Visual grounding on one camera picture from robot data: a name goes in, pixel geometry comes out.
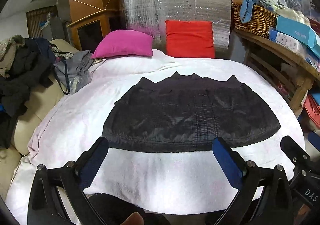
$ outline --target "pink pillow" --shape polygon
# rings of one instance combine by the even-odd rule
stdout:
[[[91,58],[129,54],[152,56],[152,40],[152,36],[138,31],[116,30],[105,36]]]

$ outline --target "bag strap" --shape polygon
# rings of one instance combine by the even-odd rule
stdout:
[[[68,66],[67,66],[67,63],[65,62],[65,60],[61,61],[63,62],[64,64],[64,76],[66,78],[66,85],[67,85],[67,92],[65,92],[63,89],[62,89],[62,86],[61,86],[61,82],[60,82],[60,79],[58,78],[57,76],[57,73],[56,71],[54,70],[53,74],[54,74],[54,77],[56,78],[59,86],[60,86],[60,89],[62,90],[62,92],[65,94],[65,95],[68,95],[70,93],[70,84],[69,84],[69,78],[68,78]]]

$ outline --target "wicker basket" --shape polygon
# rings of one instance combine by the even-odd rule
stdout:
[[[276,27],[277,16],[263,7],[254,5],[251,20],[248,23],[241,23],[239,17],[241,5],[242,3],[232,4],[235,18],[235,27],[252,34],[257,34],[268,38],[269,26]]]

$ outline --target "red cushion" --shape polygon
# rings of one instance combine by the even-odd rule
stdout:
[[[166,20],[167,55],[215,58],[212,22]]]

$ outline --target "leather couch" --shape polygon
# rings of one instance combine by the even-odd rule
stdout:
[[[64,52],[78,51],[63,39],[52,40],[51,43]],[[27,144],[35,128],[64,95],[53,75],[49,78],[53,82],[49,88],[38,85],[31,90],[30,99],[25,103],[28,110],[18,118],[10,147],[0,149],[0,195],[4,200],[15,168],[21,157],[29,154]]]

